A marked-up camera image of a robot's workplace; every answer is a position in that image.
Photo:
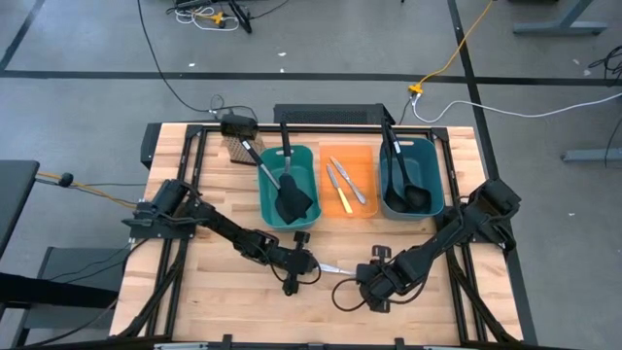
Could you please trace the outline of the black side table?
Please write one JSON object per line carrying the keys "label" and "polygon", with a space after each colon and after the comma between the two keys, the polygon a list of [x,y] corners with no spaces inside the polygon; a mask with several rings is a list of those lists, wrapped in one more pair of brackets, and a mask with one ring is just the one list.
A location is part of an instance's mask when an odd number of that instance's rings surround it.
{"label": "black side table", "polygon": [[0,160],[0,259],[34,186],[39,167],[36,160]]}

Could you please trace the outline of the teal green plastic bin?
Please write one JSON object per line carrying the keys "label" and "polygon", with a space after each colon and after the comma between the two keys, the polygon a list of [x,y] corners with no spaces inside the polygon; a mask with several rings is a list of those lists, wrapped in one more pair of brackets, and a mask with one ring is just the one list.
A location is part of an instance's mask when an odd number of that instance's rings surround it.
{"label": "teal green plastic bin", "polygon": [[313,152],[303,145],[291,145],[290,174],[296,186],[313,201],[306,211],[306,218],[300,218],[287,225],[279,216],[275,203],[278,192],[263,170],[258,170],[260,212],[265,223],[274,230],[305,230],[311,228],[322,216],[318,188],[315,178]]}

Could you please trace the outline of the steel table knife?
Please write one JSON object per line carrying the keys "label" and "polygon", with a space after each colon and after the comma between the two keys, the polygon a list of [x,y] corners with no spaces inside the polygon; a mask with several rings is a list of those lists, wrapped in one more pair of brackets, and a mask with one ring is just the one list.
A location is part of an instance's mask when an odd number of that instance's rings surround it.
{"label": "steel table knife", "polygon": [[354,271],[346,270],[346,269],[333,266],[333,265],[329,265],[329,264],[325,264],[325,263],[320,263],[319,268],[322,272],[326,272],[326,273],[343,274],[343,275],[348,275],[348,276],[356,275]]}
{"label": "steel table knife", "polygon": [[352,178],[350,177],[346,169],[343,167],[343,165],[335,157],[330,157],[330,160],[332,161],[333,165],[336,167],[337,171],[344,178],[346,183],[350,186],[350,188],[354,192],[354,195],[356,196],[359,203],[366,204],[366,197],[363,195],[360,189],[355,185],[355,183],[353,182]]}

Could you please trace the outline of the black power strip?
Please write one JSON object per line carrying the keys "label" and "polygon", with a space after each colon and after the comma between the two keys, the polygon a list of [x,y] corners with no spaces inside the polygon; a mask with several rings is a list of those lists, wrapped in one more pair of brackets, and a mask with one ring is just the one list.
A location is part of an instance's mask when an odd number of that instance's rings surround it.
{"label": "black power strip", "polygon": [[233,11],[235,17],[238,19],[240,26],[247,34],[252,34],[253,29],[250,24],[249,17],[244,14],[242,8],[237,4],[236,0],[227,0],[227,3],[231,10]]}

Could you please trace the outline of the translucent orange plastic tray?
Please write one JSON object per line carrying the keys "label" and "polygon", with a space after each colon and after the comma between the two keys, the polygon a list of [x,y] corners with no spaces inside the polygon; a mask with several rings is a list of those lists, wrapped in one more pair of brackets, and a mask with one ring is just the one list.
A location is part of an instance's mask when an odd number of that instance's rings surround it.
{"label": "translucent orange plastic tray", "polygon": [[[346,169],[355,185],[366,197],[366,204],[357,200],[354,192],[333,165],[330,157],[335,157]],[[353,214],[347,214],[337,190],[327,173],[327,163],[348,199]],[[375,163],[370,146],[328,144],[320,146],[320,204],[323,214],[332,219],[369,219],[378,211],[378,194]]]}

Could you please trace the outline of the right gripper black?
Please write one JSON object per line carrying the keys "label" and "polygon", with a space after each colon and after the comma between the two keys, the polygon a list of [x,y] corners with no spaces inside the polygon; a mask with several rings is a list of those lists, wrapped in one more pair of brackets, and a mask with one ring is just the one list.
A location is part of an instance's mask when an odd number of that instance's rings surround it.
{"label": "right gripper black", "polygon": [[389,311],[391,304],[404,304],[392,295],[404,297],[413,289],[412,282],[402,276],[390,260],[392,250],[388,246],[374,245],[371,248],[371,264],[358,264],[357,277],[371,278],[358,281],[359,291],[367,295],[367,305],[371,311]]}

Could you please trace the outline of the yellow-handled table knife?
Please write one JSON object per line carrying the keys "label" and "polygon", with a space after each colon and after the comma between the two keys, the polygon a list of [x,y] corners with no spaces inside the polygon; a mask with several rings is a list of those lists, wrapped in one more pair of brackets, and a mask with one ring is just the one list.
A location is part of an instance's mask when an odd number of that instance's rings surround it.
{"label": "yellow-handled table knife", "polygon": [[339,198],[341,200],[341,203],[342,203],[342,205],[344,207],[345,212],[347,214],[353,214],[353,210],[351,208],[351,205],[350,205],[348,199],[346,198],[343,190],[341,189],[341,187],[340,187],[340,185],[339,185],[339,183],[338,183],[338,181],[337,181],[337,179],[336,179],[336,177],[334,175],[332,167],[328,163],[327,163],[327,173],[328,173],[328,176],[330,178],[330,181],[331,181],[332,185],[334,186],[334,188],[338,192]]}

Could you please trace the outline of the grey metal desk foot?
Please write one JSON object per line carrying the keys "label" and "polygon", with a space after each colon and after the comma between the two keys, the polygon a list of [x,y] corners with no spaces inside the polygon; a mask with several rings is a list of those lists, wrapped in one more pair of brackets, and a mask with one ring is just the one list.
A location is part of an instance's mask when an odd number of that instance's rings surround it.
{"label": "grey metal desk foot", "polygon": [[561,154],[561,160],[572,161],[622,161],[622,148],[569,150]]}
{"label": "grey metal desk foot", "polygon": [[568,12],[558,20],[549,22],[520,22],[513,25],[516,35],[595,35],[608,29],[606,22],[581,21],[578,18],[594,0],[576,0]]}

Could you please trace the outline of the dark blue plastic bin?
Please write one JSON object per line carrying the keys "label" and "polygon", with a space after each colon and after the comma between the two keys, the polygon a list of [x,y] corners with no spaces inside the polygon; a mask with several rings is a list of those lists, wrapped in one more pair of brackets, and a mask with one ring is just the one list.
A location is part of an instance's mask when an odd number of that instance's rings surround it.
{"label": "dark blue plastic bin", "polygon": [[439,171],[436,148],[425,138],[399,138],[399,146],[404,159],[405,169],[411,182],[425,190],[432,196],[428,211],[424,212],[396,212],[385,201],[384,194],[388,187],[388,161],[386,147],[381,145],[379,152],[379,174],[381,187],[381,210],[387,219],[394,221],[419,221],[436,216],[443,211],[445,201]]}

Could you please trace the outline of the black plastic ladle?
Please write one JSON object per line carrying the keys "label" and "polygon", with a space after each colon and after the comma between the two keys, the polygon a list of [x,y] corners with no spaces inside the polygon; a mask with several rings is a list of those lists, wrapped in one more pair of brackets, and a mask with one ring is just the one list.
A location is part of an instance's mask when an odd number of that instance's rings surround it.
{"label": "black plastic ladle", "polygon": [[388,120],[385,119],[382,121],[382,131],[383,131],[383,143],[384,150],[387,160],[387,189],[385,191],[385,201],[387,205],[395,212],[403,213],[406,212],[409,207],[405,200],[399,196],[393,185],[393,165],[392,165],[392,151],[391,151],[391,138],[389,136],[388,129]]}

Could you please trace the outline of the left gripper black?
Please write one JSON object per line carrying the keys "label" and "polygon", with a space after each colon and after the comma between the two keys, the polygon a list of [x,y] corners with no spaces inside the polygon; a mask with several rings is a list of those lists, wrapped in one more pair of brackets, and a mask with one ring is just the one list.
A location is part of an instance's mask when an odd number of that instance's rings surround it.
{"label": "left gripper black", "polygon": [[305,231],[297,231],[294,234],[295,247],[293,249],[276,246],[271,250],[271,262],[275,267],[287,271],[287,277],[283,282],[282,290],[286,296],[292,296],[298,292],[300,282],[299,275],[303,275],[304,281],[315,281],[321,275],[320,263],[305,248],[309,242],[310,234]]}

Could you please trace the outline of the black mesh computer case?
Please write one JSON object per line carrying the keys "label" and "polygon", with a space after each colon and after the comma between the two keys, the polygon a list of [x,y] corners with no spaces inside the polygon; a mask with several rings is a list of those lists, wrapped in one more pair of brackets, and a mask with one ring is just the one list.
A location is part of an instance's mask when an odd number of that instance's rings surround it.
{"label": "black mesh computer case", "polygon": [[376,104],[276,104],[276,123],[380,124],[395,120],[382,103]]}

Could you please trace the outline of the black metal rig frame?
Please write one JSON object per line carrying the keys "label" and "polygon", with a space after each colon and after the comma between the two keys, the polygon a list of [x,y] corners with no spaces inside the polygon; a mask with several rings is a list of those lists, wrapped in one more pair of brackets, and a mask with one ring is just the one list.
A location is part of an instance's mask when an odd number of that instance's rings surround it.
{"label": "black metal rig frame", "polygon": [[[175,177],[183,149],[185,123],[164,123],[155,146],[145,197],[151,199],[165,178]],[[347,124],[293,124],[289,126],[295,145],[314,154],[316,176],[320,174],[320,148],[323,146],[366,145],[379,154],[380,126]],[[471,127],[421,126],[394,127],[399,138],[433,138],[444,200],[451,201],[450,181],[457,181],[457,194],[467,195],[487,178],[485,166]],[[447,175],[443,140],[450,148],[454,176]],[[229,162],[220,132],[207,135],[199,180],[199,191],[210,203],[244,228],[259,228],[293,247],[293,234],[276,232],[263,221],[259,210],[256,170]],[[310,249],[321,263],[354,270],[368,262],[375,244],[390,246],[395,255],[413,244],[432,237],[433,219],[392,221],[380,209],[363,219],[321,219],[310,229]],[[128,260],[110,335],[125,330],[145,305],[155,288],[156,270],[163,240],[151,239]],[[536,334],[520,272],[517,250],[504,253],[491,243],[469,244],[478,291],[510,335],[536,344]],[[175,316],[172,340],[208,342],[220,347],[231,335],[231,349],[242,347],[331,350],[375,348],[396,349],[396,339],[405,347],[417,345],[459,345],[458,319],[454,308],[447,260],[440,257],[432,265],[422,294],[405,305],[393,305],[388,314],[362,307],[350,313],[336,309],[330,290],[345,275],[323,272],[314,285],[301,286],[298,294],[286,297],[268,266],[250,262],[231,248],[231,244],[207,228],[198,228],[190,240]]]}

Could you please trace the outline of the black slotted spatula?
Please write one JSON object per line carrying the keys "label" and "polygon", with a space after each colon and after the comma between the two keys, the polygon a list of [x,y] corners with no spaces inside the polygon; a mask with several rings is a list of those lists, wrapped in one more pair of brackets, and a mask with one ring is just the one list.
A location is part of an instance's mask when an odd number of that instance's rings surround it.
{"label": "black slotted spatula", "polygon": [[292,149],[287,123],[281,122],[280,127],[285,161],[284,172],[279,178],[281,186],[280,196],[283,208],[288,214],[286,223],[291,224],[297,219],[307,217],[306,212],[311,207],[313,201],[305,192],[297,187],[295,179],[290,172],[292,165]]}

